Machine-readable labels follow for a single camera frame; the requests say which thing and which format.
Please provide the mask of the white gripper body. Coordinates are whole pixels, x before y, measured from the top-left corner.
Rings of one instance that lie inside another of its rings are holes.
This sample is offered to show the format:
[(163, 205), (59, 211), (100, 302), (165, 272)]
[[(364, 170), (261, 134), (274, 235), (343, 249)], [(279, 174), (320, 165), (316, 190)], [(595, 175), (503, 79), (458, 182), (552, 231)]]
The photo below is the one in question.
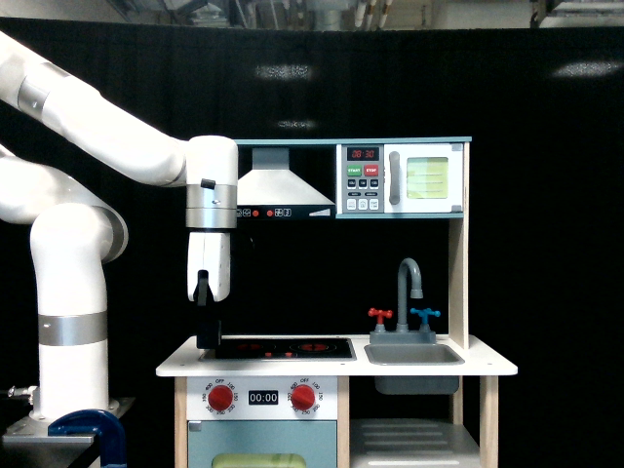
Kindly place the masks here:
[(196, 301), (200, 272), (208, 273), (208, 286), (215, 302), (230, 293), (230, 234), (190, 232), (187, 251), (187, 295)]

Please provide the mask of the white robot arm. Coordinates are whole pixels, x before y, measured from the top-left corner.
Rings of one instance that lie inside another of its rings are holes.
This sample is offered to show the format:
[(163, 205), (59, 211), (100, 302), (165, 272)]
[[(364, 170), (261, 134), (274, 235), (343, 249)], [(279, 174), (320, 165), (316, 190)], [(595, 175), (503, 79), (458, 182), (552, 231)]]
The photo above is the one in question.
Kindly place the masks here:
[[(118, 173), (186, 190), (187, 292), (198, 305), (230, 291), (238, 148), (224, 136), (167, 136), (10, 36), (1, 39), (1, 99)], [(30, 228), (39, 385), (33, 417), (108, 410), (103, 266), (128, 244), (125, 220), (55, 168), (1, 154), (1, 217)]]

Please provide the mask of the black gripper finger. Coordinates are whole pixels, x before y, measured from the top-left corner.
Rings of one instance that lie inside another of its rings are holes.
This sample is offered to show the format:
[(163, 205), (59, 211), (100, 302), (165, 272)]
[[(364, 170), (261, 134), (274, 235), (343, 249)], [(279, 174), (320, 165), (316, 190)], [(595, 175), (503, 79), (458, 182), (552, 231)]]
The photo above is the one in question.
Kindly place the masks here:
[(197, 306), (207, 306), (214, 300), (209, 284), (210, 274), (207, 270), (199, 270), (197, 273), (196, 288), (193, 293), (193, 300)]
[(200, 320), (196, 326), (196, 346), (198, 349), (216, 349), (221, 342), (221, 321), (219, 319)]

